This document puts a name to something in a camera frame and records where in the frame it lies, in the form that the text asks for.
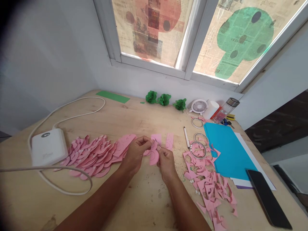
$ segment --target pen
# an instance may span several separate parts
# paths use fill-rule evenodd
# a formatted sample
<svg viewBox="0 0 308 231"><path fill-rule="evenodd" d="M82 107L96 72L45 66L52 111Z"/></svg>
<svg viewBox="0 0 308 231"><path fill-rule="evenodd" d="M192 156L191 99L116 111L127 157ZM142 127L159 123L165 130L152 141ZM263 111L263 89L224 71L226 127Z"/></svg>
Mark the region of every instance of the pen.
<svg viewBox="0 0 308 231"><path fill-rule="evenodd" d="M188 140L188 137L187 137L187 133L186 133L186 128L185 127L184 127L184 133L185 133L187 148L189 149L190 145L189 145L189 140Z"/></svg>

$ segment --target blue folder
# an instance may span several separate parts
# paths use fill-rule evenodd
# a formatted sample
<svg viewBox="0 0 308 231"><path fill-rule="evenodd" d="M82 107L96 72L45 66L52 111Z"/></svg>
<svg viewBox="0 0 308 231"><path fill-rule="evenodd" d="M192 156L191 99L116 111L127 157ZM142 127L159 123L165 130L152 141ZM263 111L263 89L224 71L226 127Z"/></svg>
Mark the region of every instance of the blue folder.
<svg viewBox="0 0 308 231"><path fill-rule="evenodd" d="M258 171L231 127L206 123L204 130L209 143L221 152L215 161L216 172L225 177L249 180L246 169Z"/></svg>

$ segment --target white fan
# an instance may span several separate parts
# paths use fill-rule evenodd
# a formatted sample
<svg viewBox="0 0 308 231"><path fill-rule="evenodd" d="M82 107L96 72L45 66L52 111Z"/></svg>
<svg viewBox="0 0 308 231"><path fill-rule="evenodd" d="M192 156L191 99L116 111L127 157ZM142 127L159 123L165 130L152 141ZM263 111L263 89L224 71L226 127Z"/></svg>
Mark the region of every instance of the white fan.
<svg viewBox="0 0 308 231"><path fill-rule="evenodd" d="M204 99L195 99L192 102L192 108L189 110L189 112L195 112L202 115L202 113L205 111L205 109L208 108L208 103Z"/></svg>

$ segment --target newspaper on window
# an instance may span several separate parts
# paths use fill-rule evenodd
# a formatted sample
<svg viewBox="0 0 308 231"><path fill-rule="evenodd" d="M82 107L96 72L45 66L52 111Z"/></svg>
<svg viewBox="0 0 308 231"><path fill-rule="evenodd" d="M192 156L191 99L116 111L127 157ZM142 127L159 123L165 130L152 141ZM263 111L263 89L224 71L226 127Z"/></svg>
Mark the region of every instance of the newspaper on window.
<svg viewBox="0 0 308 231"><path fill-rule="evenodd" d="M112 0L122 53L175 66L193 0Z"/></svg>
<svg viewBox="0 0 308 231"><path fill-rule="evenodd" d="M194 71L239 83L304 0L219 0Z"/></svg>

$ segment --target power cord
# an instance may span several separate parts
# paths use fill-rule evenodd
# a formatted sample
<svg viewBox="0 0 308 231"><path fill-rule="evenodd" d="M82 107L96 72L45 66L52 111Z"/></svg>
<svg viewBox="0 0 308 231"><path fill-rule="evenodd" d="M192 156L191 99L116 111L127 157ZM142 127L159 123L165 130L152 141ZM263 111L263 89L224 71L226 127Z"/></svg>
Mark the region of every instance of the power cord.
<svg viewBox="0 0 308 231"><path fill-rule="evenodd" d="M196 117L196 118L199 118L199 117L200 117L200 114L199 114L199 116L194 116L194 115L192 115L192 114L188 114L188 115L193 116L193 117Z"/></svg>
<svg viewBox="0 0 308 231"><path fill-rule="evenodd" d="M82 115L77 115L77 116L73 116L73 117L70 117L70 118L67 118L67 119L64 119L64 120L61 120L60 122L57 122L53 125L53 128L52 129L55 129L56 128L56 125L58 125L59 123L63 122L63 121L66 121L66 120L69 120L69 119L72 119L72 118L76 118L76 117L79 117L79 116L85 116L85 115L88 115L88 114L92 114L92 113L95 113L95 112L98 112L100 109L102 109L105 104L106 104L106 101L103 99L103 98L99 98L99 97L84 97L84 98L80 98L80 99L76 99L72 102L69 102L67 104L64 104L58 108L56 108L55 110L53 110L42 122L40 122L33 130L32 132L30 133L29 137L28 137L28 148L29 148L29 151L30 151L30 154L32 155L32 146L31 146L31 138L32 138L32 135L33 133L57 110L59 110L60 108L68 105L68 104L71 104L73 102L76 102L78 100L81 100L81 99L86 99L86 98L97 98L97 99L101 99L104 101L103 105L96 111L94 112L90 112L90 113L86 113L86 114L82 114ZM55 169L55 168L59 168L59 169L69 169L69 170L74 170L74 171L78 171L78 172L81 172L82 174L84 174L89 180L90 180L90 188L88 189L88 191L86 192L80 192L80 193L77 193L77 192L67 192L61 188L59 188L58 186L56 186L54 183L52 183L48 178L46 178L46 176L42 173L42 169ZM38 171L38 174L39 176L47 183L49 184L51 187L53 187L54 189L58 190L59 192L63 193L63 194L66 194L66 195L75 195L75 196L79 196L79 195L84 195L86 193L88 193L92 186L93 186L93 182L92 182L92 179L91 177L83 170L79 169L79 168L75 168L75 167L69 167L69 166L54 166L54 165L46 165L46 166L35 166L35 167L22 167L22 168L0 168L0 172L15 172L15 171L28 171L28 170L39 170Z"/></svg>

